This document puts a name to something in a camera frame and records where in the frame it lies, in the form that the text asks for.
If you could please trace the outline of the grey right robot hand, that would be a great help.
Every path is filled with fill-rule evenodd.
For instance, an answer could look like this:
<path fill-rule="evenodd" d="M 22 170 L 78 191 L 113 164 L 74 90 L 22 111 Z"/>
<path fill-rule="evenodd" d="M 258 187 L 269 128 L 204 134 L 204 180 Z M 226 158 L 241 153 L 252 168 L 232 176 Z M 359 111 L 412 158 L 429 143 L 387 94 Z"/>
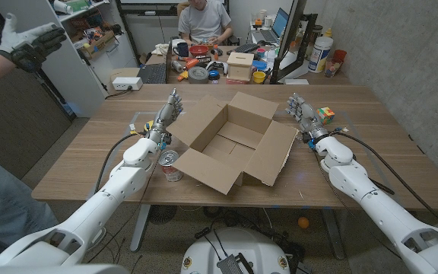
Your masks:
<path fill-rule="evenodd" d="M 298 122 L 304 143 L 309 141 L 317 143 L 320 139 L 329 135 L 319 115 L 314 111 L 312 106 L 298 94 L 294 93 L 289 97 L 285 111 Z"/>

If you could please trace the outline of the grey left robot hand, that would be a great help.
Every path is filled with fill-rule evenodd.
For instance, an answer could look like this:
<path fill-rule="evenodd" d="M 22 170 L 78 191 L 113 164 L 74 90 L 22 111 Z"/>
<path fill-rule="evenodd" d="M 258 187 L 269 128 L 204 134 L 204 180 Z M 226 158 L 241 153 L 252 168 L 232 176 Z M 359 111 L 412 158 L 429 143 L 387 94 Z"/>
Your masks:
<path fill-rule="evenodd" d="M 174 88 L 167 98 L 167 102 L 155 115 L 151 129 L 153 131 L 165 132 L 166 128 L 178 118 L 182 111 L 182 98 Z"/>

